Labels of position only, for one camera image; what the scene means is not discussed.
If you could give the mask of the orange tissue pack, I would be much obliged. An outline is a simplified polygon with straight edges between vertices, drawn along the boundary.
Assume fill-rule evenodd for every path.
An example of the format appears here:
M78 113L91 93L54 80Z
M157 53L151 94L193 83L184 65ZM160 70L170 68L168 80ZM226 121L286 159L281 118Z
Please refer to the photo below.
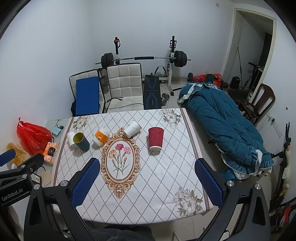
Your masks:
M49 163L49 164L54 164L55 162L55 155L57 154L58 151L58 144L53 143L53 142L48 142L46 145L46 148L44 150L43 156L44 156L44 161Z

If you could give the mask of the black weight bench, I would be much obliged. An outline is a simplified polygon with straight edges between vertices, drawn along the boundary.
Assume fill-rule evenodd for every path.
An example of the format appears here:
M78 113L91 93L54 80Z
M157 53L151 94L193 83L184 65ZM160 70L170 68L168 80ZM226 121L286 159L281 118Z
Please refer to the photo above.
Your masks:
M146 75L144 78L143 105L145 110L162 107L159 78L156 76Z

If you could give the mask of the yellow plastic bag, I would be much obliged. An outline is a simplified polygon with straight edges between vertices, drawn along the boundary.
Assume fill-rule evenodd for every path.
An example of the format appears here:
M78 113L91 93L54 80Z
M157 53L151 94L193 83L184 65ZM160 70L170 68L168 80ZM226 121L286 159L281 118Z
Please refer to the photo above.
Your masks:
M30 157L30 155L19 144L9 142L6 146L6 150L9 151L10 149L15 151L15 157L12 159L12 162L16 166L19 166Z

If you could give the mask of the chair with blue cushion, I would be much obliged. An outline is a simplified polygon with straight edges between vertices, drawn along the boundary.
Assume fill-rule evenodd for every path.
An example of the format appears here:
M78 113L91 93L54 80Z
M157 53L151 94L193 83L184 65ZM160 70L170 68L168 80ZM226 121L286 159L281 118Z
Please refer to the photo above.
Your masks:
M71 75L69 83L74 96L72 116L100 114L105 111L105 96L97 69Z

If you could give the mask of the red plastic bag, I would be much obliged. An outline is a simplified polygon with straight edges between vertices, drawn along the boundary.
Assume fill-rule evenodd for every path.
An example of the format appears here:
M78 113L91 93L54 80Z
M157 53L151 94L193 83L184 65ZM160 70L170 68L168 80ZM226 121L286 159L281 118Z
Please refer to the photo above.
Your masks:
M18 118L16 133L22 146L31 155L44 153L48 142L52 141L52 133L43 126L24 122Z

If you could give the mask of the white squat rack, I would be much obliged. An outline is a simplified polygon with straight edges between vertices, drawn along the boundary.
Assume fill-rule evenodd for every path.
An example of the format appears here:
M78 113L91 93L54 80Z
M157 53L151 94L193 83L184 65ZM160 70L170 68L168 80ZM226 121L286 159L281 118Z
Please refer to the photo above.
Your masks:
M173 73L173 67L174 67L174 61L172 58L174 57L176 44L177 44L177 41L175 40L175 36L172 35L172 38L170 40L170 50L169 50L169 57L171 57L171 59L169 59L168 65L166 68L166 77L159 78L160 83L166 84L169 94L171 96L174 96L174 90L171 87L171 79L172 79L172 73Z

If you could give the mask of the teal quilted blanket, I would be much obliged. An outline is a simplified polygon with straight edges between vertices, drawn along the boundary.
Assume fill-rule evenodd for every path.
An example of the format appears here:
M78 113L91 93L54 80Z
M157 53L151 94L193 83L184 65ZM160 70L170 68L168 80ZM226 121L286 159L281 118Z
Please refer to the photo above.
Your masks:
M225 180L242 181L272 172L274 161L264 148L261 134L215 84L189 82L180 90L178 102L215 142L226 165L221 172Z

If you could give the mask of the small white cup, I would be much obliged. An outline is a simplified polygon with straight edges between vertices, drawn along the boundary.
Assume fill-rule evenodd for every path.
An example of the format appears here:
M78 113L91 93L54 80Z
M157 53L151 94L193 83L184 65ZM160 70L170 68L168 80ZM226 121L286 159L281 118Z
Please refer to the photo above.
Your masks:
M75 144L75 142L73 140L75 134L76 134L75 132L67 133L67 141L68 141L68 145L69 145L70 148L76 147L76 144Z

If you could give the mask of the dark teal cup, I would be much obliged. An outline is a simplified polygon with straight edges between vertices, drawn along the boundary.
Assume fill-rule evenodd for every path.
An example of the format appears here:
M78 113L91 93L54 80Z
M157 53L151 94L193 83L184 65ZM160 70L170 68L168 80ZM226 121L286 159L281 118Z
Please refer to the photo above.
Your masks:
M78 132L74 135L73 142L83 152L87 152L90 149L90 143L82 132Z

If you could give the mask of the orange white jar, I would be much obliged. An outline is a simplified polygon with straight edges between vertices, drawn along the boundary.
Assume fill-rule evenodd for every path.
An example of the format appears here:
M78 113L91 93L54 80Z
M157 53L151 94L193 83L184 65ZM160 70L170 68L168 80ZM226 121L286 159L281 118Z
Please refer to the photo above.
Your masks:
M93 137L93 142L98 147L101 147L108 141L109 137L110 137L110 133L106 128L99 128Z

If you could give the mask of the barbell with black plates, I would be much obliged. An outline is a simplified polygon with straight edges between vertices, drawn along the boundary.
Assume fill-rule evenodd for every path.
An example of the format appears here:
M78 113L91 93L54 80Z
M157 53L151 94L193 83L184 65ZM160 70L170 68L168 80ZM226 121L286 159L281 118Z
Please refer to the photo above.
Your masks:
M103 69L116 64L116 62L125 61L125 60L155 60L155 59L168 59L170 62L172 61L176 67L184 67L186 66L188 61L187 54L183 51L175 51L173 53L173 57L155 57L155 56L136 56L136 57L127 57L127 58L117 58L114 59L112 53L105 53L102 57L100 62L95 63L95 65L101 65Z

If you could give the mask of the red paper cup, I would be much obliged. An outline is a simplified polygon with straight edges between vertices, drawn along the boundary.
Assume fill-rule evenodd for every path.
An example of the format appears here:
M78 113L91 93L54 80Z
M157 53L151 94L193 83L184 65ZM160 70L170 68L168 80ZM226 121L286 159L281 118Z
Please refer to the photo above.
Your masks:
M152 152L160 152L163 147L164 129L161 127L149 128L149 149Z

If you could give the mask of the white padded chair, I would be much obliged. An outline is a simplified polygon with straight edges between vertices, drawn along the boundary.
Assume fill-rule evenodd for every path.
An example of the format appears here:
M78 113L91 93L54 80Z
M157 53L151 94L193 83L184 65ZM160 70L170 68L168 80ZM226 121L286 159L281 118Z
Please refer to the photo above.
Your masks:
M125 63L107 67L110 99L107 112L143 110L142 66Z

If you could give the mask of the brown wooden chair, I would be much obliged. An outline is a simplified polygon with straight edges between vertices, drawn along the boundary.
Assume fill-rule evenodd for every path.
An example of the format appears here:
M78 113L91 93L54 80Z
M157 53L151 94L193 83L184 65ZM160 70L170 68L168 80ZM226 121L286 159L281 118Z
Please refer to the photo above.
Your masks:
M251 102L240 100L238 107L254 125L269 111L275 102L275 94L272 88L264 83L260 84L254 99Z

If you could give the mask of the floral diamond pattern tablecloth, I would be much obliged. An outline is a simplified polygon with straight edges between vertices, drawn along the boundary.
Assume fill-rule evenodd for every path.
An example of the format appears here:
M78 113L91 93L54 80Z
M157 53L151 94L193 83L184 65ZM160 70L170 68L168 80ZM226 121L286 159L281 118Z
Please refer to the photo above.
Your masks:
M136 121L140 132L127 138L124 129ZM149 149L149 128L164 129L160 152ZM106 128L110 137L98 147L93 137ZM136 110L70 118L65 128L82 132L90 143L83 152L70 148L67 137L52 172L52 185L69 180L91 158L100 172L79 214L87 220L120 225L166 222L205 214L213 205L198 180L194 164L201 157L194 128L184 108Z

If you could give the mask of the white paper cup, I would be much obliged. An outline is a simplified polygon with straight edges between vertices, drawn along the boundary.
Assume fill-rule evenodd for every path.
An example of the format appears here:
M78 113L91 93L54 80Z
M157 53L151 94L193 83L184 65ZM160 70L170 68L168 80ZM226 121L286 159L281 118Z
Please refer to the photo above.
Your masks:
M128 125L128 127L124 129L124 133L127 138L131 138L132 136L134 136L135 134L140 132L141 129L142 129L142 127L138 124L138 122L133 120Z

